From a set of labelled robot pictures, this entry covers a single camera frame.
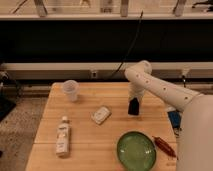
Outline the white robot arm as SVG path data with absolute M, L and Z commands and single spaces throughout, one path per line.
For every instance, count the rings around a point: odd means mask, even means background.
M 132 96 L 148 90 L 182 113 L 176 171 L 213 171 L 213 95 L 205 95 L 151 75 L 144 60 L 125 69 Z

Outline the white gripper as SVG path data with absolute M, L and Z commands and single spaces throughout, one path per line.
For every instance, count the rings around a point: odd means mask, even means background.
M 132 82 L 129 83 L 129 100 L 136 98 L 138 101 L 141 101 L 144 96 L 145 89 L 137 84 Z

